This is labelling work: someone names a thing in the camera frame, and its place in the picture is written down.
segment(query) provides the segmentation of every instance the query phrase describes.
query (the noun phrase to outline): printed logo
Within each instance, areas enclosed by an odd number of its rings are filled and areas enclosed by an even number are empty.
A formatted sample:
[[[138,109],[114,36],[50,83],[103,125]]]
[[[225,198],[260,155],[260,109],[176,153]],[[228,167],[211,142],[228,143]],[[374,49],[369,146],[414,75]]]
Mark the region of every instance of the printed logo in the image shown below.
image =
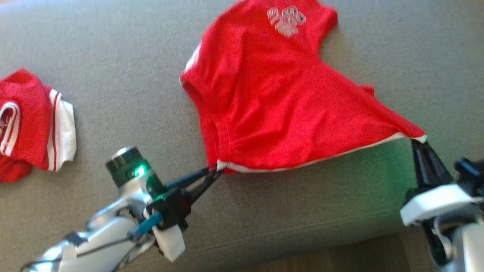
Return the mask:
[[[306,22],[306,16],[296,6],[289,6],[279,13],[276,7],[270,8],[267,11],[267,18],[269,18],[271,25],[286,38],[298,33],[297,26]]]

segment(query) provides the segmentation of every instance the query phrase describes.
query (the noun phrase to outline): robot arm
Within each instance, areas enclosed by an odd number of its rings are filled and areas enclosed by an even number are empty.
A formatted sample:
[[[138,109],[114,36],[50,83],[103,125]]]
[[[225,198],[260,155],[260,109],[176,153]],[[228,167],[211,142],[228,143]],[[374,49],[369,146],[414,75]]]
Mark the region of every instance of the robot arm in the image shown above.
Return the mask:
[[[453,178],[428,143],[412,141],[418,188],[400,210],[406,226],[421,225],[441,272],[484,271],[484,161],[460,159]]]
[[[185,250],[182,231],[191,205],[222,173],[207,167],[163,185],[136,148],[119,150],[106,167],[119,199],[97,212],[85,232],[68,234],[21,272],[114,272],[153,245],[174,261]]]

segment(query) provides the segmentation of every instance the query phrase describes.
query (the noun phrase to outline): wire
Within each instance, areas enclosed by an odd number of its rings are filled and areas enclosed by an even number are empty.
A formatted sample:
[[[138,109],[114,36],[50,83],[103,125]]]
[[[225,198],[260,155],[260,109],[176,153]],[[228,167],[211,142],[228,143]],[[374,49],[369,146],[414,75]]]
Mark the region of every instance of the wire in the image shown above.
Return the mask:
[[[190,194],[190,204],[195,203],[198,198],[224,173],[224,170],[214,169],[212,170],[208,176],[205,178],[202,184],[195,187],[193,190],[189,192]]]
[[[192,185],[193,183],[195,183],[196,181],[198,181],[199,179],[210,175],[210,173],[216,169],[216,166],[217,165],[211,165],[211,166],[199,169],[191,174],[188,174],[186,176],[183,176],[175,181],[172,181],[166,184],[165,188],[167,191],[170,191],[172,189],[176,190],[176,189],[186,188]]]
[[[81,254],[78,254],[77,257],[84,257],[86,255],[89,255],[89,254],[92,254],[92,253],[95,253],[95,252],[98,252],[100,250],[103,250],[105,248],[108,248],[110,246],[114,246],[114,245],[117,245],[117,244],[120,244],[120,243],[124,243],[124,242],[127,242],[127,241],[130,241],[129,238],[124,238],[124,239],[121,239],[121,240],[117,240],[117,241],[114,241],[114,242],[110,242],[110,243],[107,243],[107,244],[103,244],[99,247],[96,247],[96,248],[93,248],[93,249],[90,249],[86,252],[83,252]],[[23,272],[25,269],[30,269],[32,268],[33,265],[37,265],[37,264],[43,264],[43,263],[56,263],[56,262],[60,262],[62,261],[62,258],[56,258],[56,259],[53,259],[53,260],[43,260],[43,261],[35,261],[35,262],[29,262],[29,263],[26,263],[22,266],[22,268],[20,268],[20,272]]]

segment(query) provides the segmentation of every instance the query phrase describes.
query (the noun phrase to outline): red shirt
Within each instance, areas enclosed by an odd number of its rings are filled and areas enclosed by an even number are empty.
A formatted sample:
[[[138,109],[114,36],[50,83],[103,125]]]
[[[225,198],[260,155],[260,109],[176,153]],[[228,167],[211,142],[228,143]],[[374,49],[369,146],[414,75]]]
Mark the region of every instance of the red shirt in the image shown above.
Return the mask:
[[[319,59],[337,24],[317,0],[245,0],[209,27],[181,76],[209,165],[283,170],[408,136],[419,127]]]
[[[20,69],[0,80],[0,182],[19,180],[32,165],[58,171],[76,152],[72,105]]]

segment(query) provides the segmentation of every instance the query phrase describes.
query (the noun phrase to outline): shirt sleeve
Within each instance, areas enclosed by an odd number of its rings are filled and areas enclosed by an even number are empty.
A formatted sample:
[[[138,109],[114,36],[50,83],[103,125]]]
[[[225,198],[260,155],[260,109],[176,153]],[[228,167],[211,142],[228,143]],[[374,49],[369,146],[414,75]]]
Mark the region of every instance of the shirt sleeve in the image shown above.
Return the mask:
[[[305,31],[311,51],[319,54],[323,38],[338,24],[338,13],[334,8],[320,4],[318,0],[301,1],[301,6],[301,13],[306,17],[301,28]]]

